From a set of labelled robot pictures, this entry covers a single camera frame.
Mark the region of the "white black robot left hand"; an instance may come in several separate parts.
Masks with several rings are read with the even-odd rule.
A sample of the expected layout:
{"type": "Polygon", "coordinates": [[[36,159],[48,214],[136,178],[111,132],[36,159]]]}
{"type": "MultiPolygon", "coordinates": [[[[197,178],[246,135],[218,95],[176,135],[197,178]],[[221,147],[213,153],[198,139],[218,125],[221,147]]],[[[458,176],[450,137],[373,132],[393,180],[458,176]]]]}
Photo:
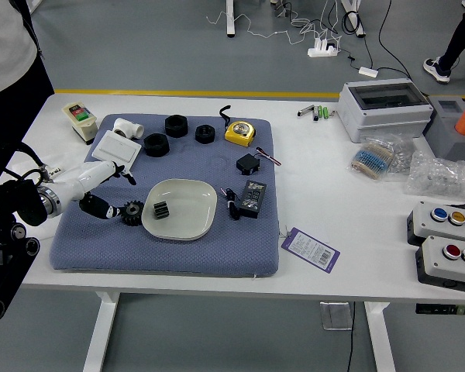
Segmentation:
{"type": "Polygon", "coordinates": [[[120,208],[110,205],[92,195],[91,191],[110,177],[123,176],[136,185],[133,175],[123,165],[110,160],[82,163],[67,170],[52,181],[43,182],[38,188],[48,217],[63,213],[71,201],[79,201],[82,211],[99,219],[111,219],[120,213],[120,208]]]}

